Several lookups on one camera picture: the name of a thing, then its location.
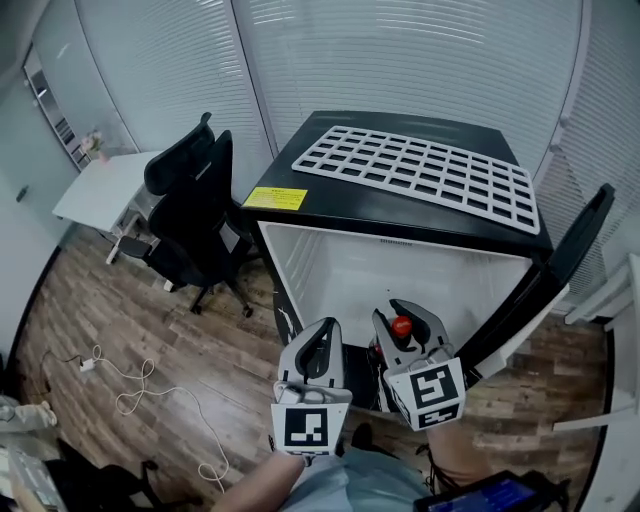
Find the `chair headrest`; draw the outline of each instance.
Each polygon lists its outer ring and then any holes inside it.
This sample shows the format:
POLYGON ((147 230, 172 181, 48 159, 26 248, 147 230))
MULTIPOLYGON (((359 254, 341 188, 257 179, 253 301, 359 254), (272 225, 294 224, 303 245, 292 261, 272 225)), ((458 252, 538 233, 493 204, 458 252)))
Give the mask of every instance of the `chair headrest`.
POLYGON ((215 135, 207 124, 211 114, 205 112, 191 132, 166 151, 149 161, 144 183, 154 195, 165 195, 181 179, 196 176, 207 165, 209 149, 215 135))

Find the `black office chair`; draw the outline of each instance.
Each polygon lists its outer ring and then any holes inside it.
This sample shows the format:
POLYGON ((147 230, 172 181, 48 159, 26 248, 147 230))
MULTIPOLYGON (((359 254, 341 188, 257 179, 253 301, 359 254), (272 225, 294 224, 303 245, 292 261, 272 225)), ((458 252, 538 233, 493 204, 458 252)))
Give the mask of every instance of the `black office chair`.
POLYGON ((251 236, 237 228, 230 213, 237 215, 231 199, 233 142, 228 130, 215 140, 203 114, 198 126, 180 142, 151 160, 145 169, 145 184, 164 197, 149 216, 149 229, 160 242, 154 247, 123 237, 119 249, 142 259, 176 288, 188 284, 201 288, 190 306, 202 312, 200 301, 212 287, 225 282, 243 306, 243 315, 253 310, 240 293, 236 277, 241 265, 259 258, 248 252, 251 236), (224 224, 238 235, 231 253, 220 230, 224 224))
POLYGON ((169 511, 187 504, 202 504, 200 497, 162 503, 149 483, 148 471, 158 469, 153 461, 142 462, 142 474, 138 478, 120 466, 94 466, 62 439, 58 439, 58 447, 61 459, 46 461, 45 465, 69 512, 150 510, 134 504, 131 497, 138 493, 145 495, 153 510, 169 511))

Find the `red object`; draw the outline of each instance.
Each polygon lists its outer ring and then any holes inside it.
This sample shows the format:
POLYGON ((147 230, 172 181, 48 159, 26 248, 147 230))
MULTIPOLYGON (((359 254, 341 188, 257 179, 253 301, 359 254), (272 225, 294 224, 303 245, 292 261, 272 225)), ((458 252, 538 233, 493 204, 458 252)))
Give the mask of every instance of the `red object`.
POLYGON ((406 338, 411 334, 411 319, 408 316, 399 316, 391 324, 391 330, 398 338, 406 338))

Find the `white grid rack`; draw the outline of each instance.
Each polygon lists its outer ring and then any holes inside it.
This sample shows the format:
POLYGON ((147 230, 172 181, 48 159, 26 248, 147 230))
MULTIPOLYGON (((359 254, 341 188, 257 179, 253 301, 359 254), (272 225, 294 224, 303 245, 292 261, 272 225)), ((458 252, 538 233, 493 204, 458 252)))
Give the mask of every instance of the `white grid rack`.
POLYGON ((540 232, 526 170, 453 146, 334 126, 292 168, 437 203, 527 233, 540 232))

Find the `window blinds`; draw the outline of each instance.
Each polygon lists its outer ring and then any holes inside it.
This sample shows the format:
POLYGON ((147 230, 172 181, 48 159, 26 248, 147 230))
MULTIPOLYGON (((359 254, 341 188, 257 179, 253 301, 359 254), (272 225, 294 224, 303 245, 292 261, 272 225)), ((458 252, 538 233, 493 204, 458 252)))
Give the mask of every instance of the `window blinds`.
POLYGON ((573 70, 579 0, 234 0, 280 149, 314 110, 502 131, 532 176, 573 70))
POLYGON ((140 150, 168 148, 211 112, 214 133, 233 134, 233 194, 243 200, 272 156, 222 0, 77 5, 102 78, 140 150))
POLYGON ((579 302, 629 250, 640 251, 640 6, 593 0, 585 67, 569 125, 536 192, 554 244, 604 182, 616 200, 571 281, 579 302))

